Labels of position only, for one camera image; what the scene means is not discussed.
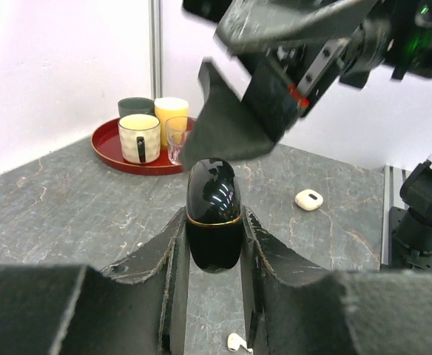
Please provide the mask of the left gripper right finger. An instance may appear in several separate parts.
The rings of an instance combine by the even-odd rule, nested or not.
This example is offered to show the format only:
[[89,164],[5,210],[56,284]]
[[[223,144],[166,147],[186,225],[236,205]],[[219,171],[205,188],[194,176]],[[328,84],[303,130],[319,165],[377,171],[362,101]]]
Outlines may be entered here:
[[329,271],[243,208],[246,338],[255,354],[432,354],[432,272]]

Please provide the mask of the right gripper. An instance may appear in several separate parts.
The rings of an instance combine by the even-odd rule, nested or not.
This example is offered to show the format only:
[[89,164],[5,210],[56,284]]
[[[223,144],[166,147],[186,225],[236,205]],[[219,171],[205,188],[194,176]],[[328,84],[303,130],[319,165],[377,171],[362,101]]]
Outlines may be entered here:
[[362,89],[385,65],[391,77],[432,79],[432,1],[184,1],[216,24],[235,55],[268,49],[271,111],[304,118],[335,80]]

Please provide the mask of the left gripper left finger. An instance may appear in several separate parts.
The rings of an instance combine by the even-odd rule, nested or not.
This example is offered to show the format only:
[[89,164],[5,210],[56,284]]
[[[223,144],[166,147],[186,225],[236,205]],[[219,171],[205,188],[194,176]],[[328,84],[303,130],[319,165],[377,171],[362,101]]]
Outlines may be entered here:
[[0,264],[0,354],[180,354],[188,280],[186,212],[127,257]]

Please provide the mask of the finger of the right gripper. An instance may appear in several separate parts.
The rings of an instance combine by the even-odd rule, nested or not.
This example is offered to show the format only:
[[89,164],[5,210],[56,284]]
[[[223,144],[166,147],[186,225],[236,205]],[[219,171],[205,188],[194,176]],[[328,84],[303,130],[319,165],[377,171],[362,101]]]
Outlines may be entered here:
[[287,75],[262,61],[239,99],[212,61],[198,73],[204,105],[180,153],[183,166],[204,158],[238,161],[267,155],[295,124],[300,105]]

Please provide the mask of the black earbud charging case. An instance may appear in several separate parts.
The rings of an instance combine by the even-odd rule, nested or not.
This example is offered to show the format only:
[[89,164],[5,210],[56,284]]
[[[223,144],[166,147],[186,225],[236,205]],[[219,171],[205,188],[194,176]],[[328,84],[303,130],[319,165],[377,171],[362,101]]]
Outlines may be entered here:
[[242,202],[232,166],[220,158],[198,161],[186,191],[186,237],[199,269],[220,274],[233,268],[243,242]]

